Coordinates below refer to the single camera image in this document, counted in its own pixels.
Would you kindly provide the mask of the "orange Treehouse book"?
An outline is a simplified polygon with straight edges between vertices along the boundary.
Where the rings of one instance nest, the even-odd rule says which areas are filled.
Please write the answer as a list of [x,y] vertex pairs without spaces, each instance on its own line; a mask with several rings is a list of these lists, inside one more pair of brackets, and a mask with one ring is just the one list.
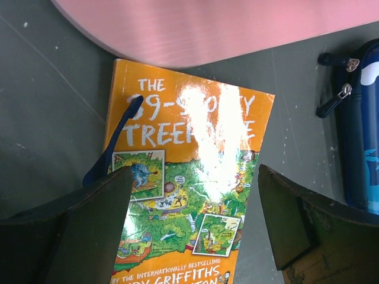
[[132,171],[112,283],[232,283],[275,96],[114,62],[105,143],[132,100],[109,172]]

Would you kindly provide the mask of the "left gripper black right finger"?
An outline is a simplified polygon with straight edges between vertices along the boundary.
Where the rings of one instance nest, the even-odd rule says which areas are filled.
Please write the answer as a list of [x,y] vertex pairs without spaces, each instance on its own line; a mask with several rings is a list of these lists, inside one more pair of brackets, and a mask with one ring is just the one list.
[[378,283],[378,215],[307,189],[264,164],[258,188],[285,283]]

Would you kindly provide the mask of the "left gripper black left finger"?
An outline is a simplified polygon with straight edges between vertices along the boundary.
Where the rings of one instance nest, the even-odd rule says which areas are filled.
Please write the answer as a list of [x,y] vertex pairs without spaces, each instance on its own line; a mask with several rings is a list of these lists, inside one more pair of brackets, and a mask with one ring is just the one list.
[[128,167],[1,220],[1,283],[109,283],[133,178]]

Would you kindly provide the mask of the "navy blue backpack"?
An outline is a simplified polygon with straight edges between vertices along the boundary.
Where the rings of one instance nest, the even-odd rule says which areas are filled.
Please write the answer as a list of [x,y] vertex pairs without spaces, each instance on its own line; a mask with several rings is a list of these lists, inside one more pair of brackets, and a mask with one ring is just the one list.
[[105,177],[108,173],[108,168],[111,163],[112,154],[115,149],[115,145],[117,140],[123,130],[123,127],[126,125],[127,121],[132,119],[140,109],[143,103],[143,96],[138,95],[133,98],[130,102],[128,108],[124,111],[124,114],[121,116],[114,132],[111,135],[108,146],[102,152],[99,159],[95,162],[95,164],[91,167],[91,169],[85,174],[82,180],[82,186],[89,186],[96,182],[97,180]]

